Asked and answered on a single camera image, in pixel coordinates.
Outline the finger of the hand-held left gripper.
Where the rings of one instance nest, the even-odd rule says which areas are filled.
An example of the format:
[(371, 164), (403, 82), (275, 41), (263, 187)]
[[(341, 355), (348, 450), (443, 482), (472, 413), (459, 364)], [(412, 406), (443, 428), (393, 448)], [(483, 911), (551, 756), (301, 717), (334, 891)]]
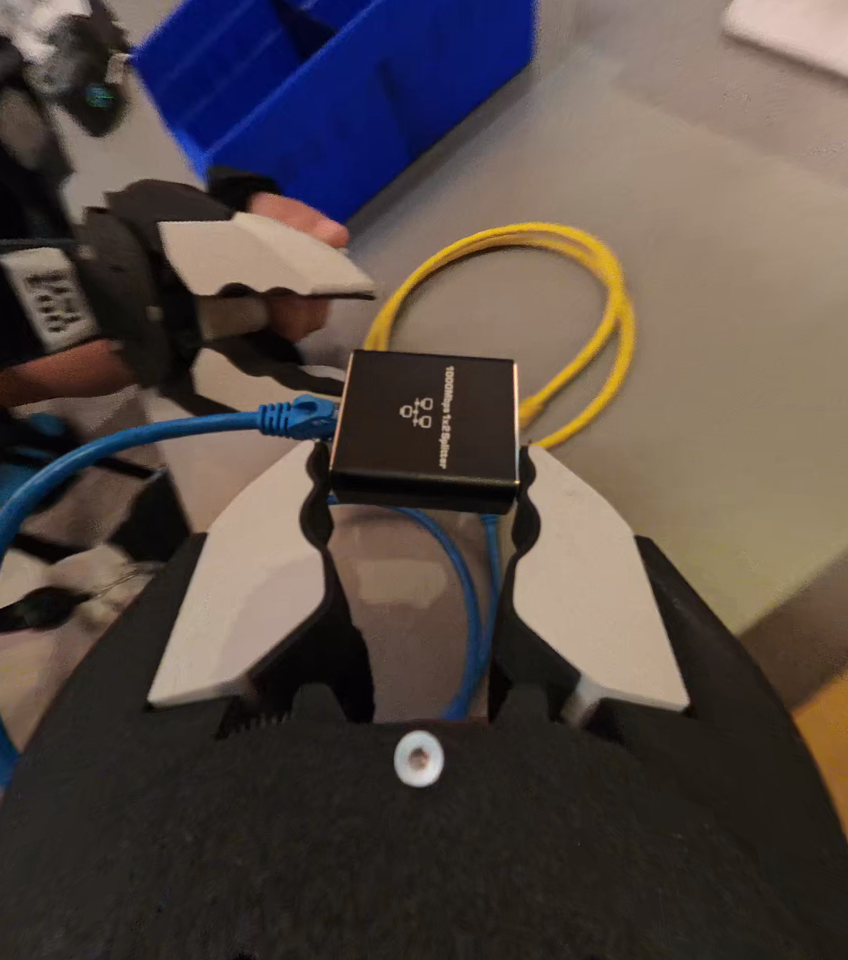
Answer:
[(245, 337), (269, 324), (270, 310), (260, 294), (197, 298), (197, 326), (203, 342)]
[(349, 256), (308, 233), (256, 214), (224, 221), (159, 222), (164, 257), (190, 294), (232, 288), (303, 298), (373, 300), (374, 281)]

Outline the black ethernet splitter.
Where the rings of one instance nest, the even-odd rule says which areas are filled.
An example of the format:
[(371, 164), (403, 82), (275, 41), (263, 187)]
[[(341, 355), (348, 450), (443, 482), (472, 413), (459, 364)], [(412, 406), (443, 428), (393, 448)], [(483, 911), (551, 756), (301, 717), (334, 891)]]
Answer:
[(507, 514), (520, 487), (517, 365), (354, 351), (329, 478), (345, 505)]

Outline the white tablet stand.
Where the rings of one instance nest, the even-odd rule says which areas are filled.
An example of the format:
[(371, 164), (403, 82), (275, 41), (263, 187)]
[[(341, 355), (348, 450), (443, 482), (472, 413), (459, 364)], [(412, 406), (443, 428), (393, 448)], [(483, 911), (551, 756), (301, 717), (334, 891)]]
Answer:
[(848, 1), (733, 1), (731, 39), (848, 81)]

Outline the person's left hand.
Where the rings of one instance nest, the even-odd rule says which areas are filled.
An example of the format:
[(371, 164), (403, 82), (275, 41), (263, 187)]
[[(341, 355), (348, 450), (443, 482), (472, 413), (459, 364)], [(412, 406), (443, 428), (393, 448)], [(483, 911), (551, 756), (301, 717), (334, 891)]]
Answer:
[[(331, 248), (345, 250), (348, 247), (349, 231), (346, 226), (297, 199), (257, 193), (250, 198), (247, 211), (308, 234)], [(307, 298), (294, 293), (267, 294), (264, 302), (269, 328), (292, 344), (323, 330), (332, 310), (331, 300)]]

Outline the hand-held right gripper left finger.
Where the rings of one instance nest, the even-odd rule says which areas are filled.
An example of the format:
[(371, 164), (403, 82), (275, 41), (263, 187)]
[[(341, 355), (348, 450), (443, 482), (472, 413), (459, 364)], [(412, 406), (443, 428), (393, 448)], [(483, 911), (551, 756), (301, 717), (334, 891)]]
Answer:
[(236, 699), (290, 714), (318, 685), (373, 719), (370, 654), (331, 556), (330, 449), (300, 442), (211, 524), (147, 694), (167, 710)]

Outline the person's left forearm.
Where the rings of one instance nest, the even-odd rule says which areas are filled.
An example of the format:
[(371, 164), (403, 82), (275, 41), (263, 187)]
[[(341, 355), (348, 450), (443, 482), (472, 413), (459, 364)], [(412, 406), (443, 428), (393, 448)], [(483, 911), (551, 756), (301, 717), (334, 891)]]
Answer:
[(106, 397), (137, 384), (135, 372), (114, 343), (84, 342), (0, 370), (0, 410), (55, 400)]

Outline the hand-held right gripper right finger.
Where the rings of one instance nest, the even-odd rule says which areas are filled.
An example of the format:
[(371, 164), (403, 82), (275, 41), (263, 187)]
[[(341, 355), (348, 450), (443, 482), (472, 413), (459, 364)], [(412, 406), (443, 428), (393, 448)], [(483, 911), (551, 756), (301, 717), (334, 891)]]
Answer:
[(542, 446), (523, 448), (490, 654), (490, 718), (542, 692), (551, 721), (607, 700), (683, 714), (690, 698), (630, 525)]

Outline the blue plastic bin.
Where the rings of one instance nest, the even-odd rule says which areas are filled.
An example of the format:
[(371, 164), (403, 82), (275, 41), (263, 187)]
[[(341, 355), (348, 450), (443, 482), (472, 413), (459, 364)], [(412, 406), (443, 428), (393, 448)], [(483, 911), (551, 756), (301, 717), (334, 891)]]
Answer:
[(134, 50), (205, 180), (273, 180), (350, 218), (518, 75), (531, 1), (190, 1)]

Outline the black device green display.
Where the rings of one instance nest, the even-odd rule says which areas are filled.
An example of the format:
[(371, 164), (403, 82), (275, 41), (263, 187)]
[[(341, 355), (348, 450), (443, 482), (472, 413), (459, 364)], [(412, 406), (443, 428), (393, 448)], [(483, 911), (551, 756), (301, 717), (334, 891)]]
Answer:
[(122, 84), (92, 79), (65, 93), (58, 106), (84, 134), (100, 139), (122, 124), (128, 98)]

